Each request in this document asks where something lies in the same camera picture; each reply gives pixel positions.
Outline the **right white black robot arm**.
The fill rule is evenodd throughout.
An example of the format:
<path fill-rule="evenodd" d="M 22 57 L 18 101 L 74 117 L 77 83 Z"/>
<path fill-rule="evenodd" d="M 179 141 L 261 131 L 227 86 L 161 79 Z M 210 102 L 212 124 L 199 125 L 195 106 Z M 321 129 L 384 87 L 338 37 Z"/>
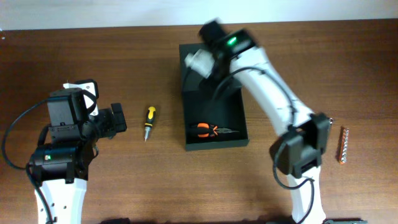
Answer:
<path fill-rule="evenodd" d="M 216 100 L 232 80 L 252 94 L 278 136 L 269 149 L 272 173 L 291 193 L 293 221 L 323 223 L 319 178 L 329 118 L 314 113 L 295 95 L 247 30 L 227 33 L 213 20 L 203 25 L 199 36 L 207 48 L 200 70 L 211 99 Z"/>

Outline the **orange black needle-nose pliers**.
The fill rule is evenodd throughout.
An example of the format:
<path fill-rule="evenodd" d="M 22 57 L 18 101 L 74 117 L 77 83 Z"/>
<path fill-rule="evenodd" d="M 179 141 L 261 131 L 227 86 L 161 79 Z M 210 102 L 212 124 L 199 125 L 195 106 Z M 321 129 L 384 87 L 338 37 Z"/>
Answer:
<path fill-rule="evenodd" d="M 188 133 L 198 138 L 214 138 L 220 134 L 238 133 L 238 131 L 229 128 L 221 128 L 214 124 L 198 123 L 191 125 L 188 129 Z"/>

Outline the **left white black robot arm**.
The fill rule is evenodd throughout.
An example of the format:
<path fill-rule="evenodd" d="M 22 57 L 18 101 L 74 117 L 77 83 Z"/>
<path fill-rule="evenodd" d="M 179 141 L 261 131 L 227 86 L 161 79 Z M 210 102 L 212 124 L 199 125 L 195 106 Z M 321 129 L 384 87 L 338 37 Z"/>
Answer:
<path fill-rule="evenodd" d="M 121 104 L 95 111 L 81 88 L 52 92 L 47 99 L 50 124 L 43 129 L 26 171 L 35 187 L 39 223 L 80 223 L 96 143 L 127 130 Z"/>

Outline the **yellow black screwdriver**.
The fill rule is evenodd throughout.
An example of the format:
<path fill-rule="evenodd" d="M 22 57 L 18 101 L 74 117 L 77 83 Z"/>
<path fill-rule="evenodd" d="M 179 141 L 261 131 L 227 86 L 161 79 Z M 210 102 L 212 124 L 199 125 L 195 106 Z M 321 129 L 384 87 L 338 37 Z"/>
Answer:
<path fill-rule="evenodd" d="M 154 125 L 155 114 L 156 114 L 156 108 L 154 106 L 148 107 L 147 113 L 146 113 L 146 121 L 144 123 L 144 141 L 145 142 L 148 140 L 150 131 Z"/>

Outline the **orange socket bit rail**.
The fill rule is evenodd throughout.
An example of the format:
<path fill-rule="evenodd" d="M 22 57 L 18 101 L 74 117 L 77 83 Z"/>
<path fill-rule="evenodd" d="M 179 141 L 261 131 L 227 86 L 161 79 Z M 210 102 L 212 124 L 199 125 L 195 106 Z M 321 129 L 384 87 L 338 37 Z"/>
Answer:
<path fill-rule="evenodd" d="M 342 126 L 340 132 L 340 148 L 338 154 L 338 162 L 340 164 L 345 164 L 347 161 L 348 140 L 349 128 Z"/>

